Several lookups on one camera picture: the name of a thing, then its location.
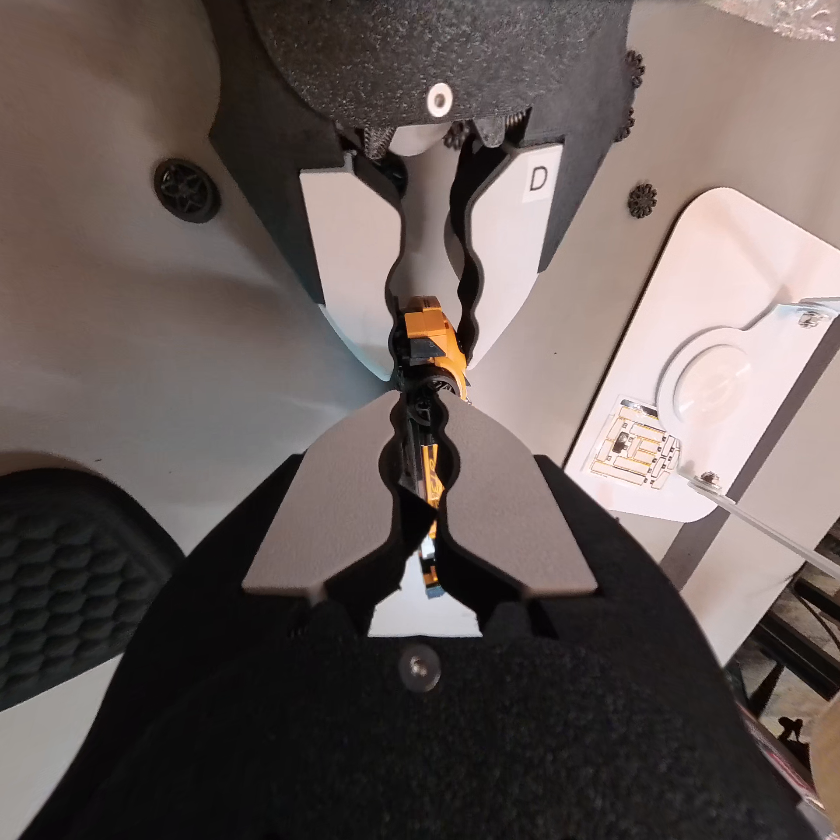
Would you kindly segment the clear plastic bag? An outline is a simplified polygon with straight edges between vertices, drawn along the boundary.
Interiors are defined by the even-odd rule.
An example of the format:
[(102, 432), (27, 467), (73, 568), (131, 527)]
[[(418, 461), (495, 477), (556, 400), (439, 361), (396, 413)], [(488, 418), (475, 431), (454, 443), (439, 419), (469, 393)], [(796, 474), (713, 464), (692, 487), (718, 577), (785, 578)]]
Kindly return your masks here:
[(799, 40), (835, 43), (838, 1), (706, 1), (725, 14), (763, 26), (774, 34)]

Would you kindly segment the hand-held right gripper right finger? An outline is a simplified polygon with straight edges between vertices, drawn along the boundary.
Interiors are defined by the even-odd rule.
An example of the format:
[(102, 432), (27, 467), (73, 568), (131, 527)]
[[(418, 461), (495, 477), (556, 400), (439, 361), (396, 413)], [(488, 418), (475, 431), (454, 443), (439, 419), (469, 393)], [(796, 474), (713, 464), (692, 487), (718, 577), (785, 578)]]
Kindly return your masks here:
[(594, 593), (593, 572), (530, 449), (455, 395), (438, 400), (453, 463), (444, 534), (455, 548), (527, 597)]

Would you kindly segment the black metal frame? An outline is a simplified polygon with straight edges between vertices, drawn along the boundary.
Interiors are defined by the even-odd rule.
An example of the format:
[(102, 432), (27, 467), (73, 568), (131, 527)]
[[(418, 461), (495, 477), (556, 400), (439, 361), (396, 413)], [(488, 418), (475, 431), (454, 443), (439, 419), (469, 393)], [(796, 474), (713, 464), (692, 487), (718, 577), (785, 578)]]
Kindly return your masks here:
[(752, 738), (817, 838), (838, 838), (838, 524), (730, 658)]

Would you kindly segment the black lego wheel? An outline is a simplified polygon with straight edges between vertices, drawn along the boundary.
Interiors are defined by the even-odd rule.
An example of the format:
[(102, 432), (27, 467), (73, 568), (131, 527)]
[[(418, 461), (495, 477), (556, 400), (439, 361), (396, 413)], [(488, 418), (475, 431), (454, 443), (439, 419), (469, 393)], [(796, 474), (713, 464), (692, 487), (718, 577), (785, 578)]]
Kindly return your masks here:
[(158, 201), (171, 215), (190, 224), (206, 224), (221, 207), (214, 179), (197, 164), (178, 158), (158, 163), (153, 173)]

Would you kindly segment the lego sticker sheet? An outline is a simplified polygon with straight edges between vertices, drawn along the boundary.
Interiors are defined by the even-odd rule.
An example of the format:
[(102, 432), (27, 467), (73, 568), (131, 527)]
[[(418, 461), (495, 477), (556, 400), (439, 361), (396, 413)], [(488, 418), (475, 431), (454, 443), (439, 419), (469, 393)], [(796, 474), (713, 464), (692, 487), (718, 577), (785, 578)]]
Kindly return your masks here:
[(662, 490), (681, 460), (681, 441), (661, 423), (655, 405), (620, 397), (588, 458), (586, 472), (630, 487)]

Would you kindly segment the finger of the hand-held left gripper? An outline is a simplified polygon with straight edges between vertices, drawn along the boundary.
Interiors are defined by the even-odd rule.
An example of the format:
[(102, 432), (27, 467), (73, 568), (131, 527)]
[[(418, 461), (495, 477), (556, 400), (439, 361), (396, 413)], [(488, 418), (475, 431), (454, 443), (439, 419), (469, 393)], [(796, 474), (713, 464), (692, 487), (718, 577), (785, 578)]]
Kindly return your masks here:
[(466, 144), (460, 152), (448, 218), (463, 254), (457, 336), (468, 365), (498, 341), (539, 276), (563, 148)]
[(304, 170), (300, 185), (320, 309), (355, 358), (387, 382), (395, 368), (389, 284), (405, 238), (399, 192), (377, 167)]

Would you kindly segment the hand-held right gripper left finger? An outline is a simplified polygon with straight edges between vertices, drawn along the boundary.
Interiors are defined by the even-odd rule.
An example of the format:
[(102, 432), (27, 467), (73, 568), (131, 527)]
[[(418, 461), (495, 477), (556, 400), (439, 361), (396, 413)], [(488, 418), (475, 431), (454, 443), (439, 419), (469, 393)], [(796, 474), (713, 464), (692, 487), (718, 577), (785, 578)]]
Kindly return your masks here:
[(303, 455), (242, 587), (249, 595), (336, 602), (356, 627), (399, 589), (436, 510), (400, 483), (406, 410), (386, 392)]

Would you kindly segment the orange lego car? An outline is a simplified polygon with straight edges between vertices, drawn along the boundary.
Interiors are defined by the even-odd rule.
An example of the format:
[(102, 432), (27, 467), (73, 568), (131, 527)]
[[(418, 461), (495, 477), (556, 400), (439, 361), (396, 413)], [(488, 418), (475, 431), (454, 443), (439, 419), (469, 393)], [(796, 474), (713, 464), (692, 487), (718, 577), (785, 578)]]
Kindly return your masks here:
[(398, 313), (392, 336), (395, 383), (406, 408), (402, 483), (432, 508), (445, 486), (438, 477), (438, 441), (432, 429), (434, 401), (448, 392), (469, 402), (467, 358), (456, 329), (438, 299), (412, 297)]

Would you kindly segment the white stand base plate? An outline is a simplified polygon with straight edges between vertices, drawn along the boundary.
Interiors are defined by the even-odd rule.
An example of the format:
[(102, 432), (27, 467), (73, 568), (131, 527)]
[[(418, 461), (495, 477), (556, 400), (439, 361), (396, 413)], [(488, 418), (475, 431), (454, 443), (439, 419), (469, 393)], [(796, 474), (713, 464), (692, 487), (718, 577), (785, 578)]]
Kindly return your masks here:
[[(837, 353), (838, 249), (729, 188), (679, 215), (565, 462), (604, 508), (686, 528), (682, 588)], [(620, 397), (655, 405), (682, 444), (662, 490), (586, 472)]]

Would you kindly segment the black mesh chair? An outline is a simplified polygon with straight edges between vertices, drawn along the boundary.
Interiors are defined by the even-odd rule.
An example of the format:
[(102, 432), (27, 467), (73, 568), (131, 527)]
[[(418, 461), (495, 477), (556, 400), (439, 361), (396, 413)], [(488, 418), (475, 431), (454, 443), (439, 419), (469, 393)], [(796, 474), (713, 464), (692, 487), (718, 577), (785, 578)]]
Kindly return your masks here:
[(162, 525), (102, 476), (2, 476), (1, 710), (121, 655), (184, 561)]

